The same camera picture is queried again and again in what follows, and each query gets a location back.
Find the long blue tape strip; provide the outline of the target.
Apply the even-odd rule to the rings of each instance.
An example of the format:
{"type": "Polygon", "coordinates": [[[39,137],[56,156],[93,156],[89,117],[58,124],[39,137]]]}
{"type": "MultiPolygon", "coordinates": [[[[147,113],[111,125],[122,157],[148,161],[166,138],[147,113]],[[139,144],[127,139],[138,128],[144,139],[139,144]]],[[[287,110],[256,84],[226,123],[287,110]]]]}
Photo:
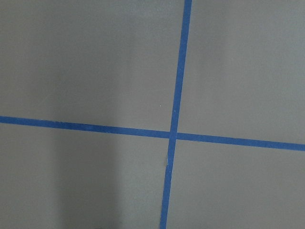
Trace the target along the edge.
{"type": "Polygon", "coordinates": [[[159,224],[159,228],[161,229],[165,229],[167,225],[191,11],[192,11],[192,1],[185,0],[183,7],[181,38],[180,38],[176,80],[175,80],[175,88],[174,88],[174,96],[173,96],[173,109],[172,109],[171,126],[170,126],[168,150],[167,150],[167,164],[164,174],[163,198],[162,198],[162,208],[161,208],[160,224],[159,224]]]}

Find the crossing blue tape strip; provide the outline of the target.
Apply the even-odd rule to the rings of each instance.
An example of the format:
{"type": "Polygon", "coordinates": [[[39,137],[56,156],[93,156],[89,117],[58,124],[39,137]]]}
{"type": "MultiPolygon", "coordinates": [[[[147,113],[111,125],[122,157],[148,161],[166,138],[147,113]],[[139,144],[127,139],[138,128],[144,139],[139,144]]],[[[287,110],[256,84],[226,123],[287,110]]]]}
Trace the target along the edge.
{"type": "MultiPolygon", "coordinates": [[[[170,133],[168,131],[159,131],[159,130],[58,122],[58,121],[19,118],[19,117],[10,117],[10,116],[1,116],[0,122],[3,124],[37,126],[37,127],[87,131],[87,132],[96,132],[96,133],[134,135],[134,136],[145,136],[145,137],[164,138],[164,139],[170,138],[170,133]]],[[[198,134],[190,134],[190,133],[177,133],[176,139],[185,140],[185,141],[227,144],[227,145],[237,145],[237,146],[252,146],[252,147],[262,147],[262,148],[272,148],[272,149],[285,149],[285,150],[294,150],[294,151],[305,150],[304,144],[253,140],[253,139],[243,139],[243,138],[231,138],[231,137],[213,136],[213,135],[198,135],[198,134]]]]}

